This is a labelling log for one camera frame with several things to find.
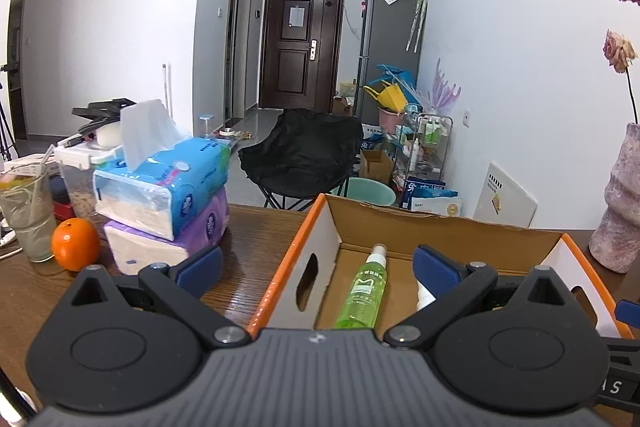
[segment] blue gripper pad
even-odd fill
[[[175,283],[199,299],[220,279],[222,250],[216,248],[203,255],[196,254],[187,261],[177,266],[179,271],[175,275]]]
[[[436,298],[461,282],[468,275],[463,264],[452,261],[428,245],[414,251],[414,277]]]
[[[616,304],[616,319],[632,328],[640,328],[640,304],[631,301],[620,301]]]

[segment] refrigerator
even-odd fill
[[[378,125],[378,103],[362,89],[370,81],[383,75],[376,67],[378,64],[389,64],[411,71],[414,78],[417,78],[421,44],[418,52],[414,53],[415,35],[409,51],[406,51],[417,2],[418,0],[397,0],[393,4],[387,4],[385,0],[365,0],[353,109],[353,114],[362,123]],[[373,87],[378,91],[381,89],[380,86]]]

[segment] blue tissue package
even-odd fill
[[[455,198],[457,190],[447,190],[444,187],[415,187],[412,198]]]
[[[94,171],[99,214],[174,241],[226,183],[230,149],[216,140],[190,138],[146,159],[137,169],[124,159]]]
[[[445,182],[438,180],[423,180],[414,176],[409,176],[404,182],[405,189],[402,192],[401,208],[411,208],[411,197],[416,188],[444,188]]]

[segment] doorway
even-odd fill
[[[343,0],[266,0],[260,107],[329,112]]]
[[[251,0],[229,0],[225,52],[225,126],[244,118]]]
[[[22,14],[24,0],[16,0],[9,8],[9,29],[6,42],[7,65],[4,68],[8,76],[9,106],[15,139],[27,139],[27,124],[22,102]]]

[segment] tissue pack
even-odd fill
[[[225,233],[228,221],[229,207],[223,187],[175,241],[140,232],[117,221],[108,222],[104,231],[118,270],[125,275],[136,275],[151,263],[175,266],[202,248],[214,247]]]
[[[142,232],[176,239],[226,183],[229,147],[190,138],[130,170],[123,158],[98,166],[94,190],[99,214]]]

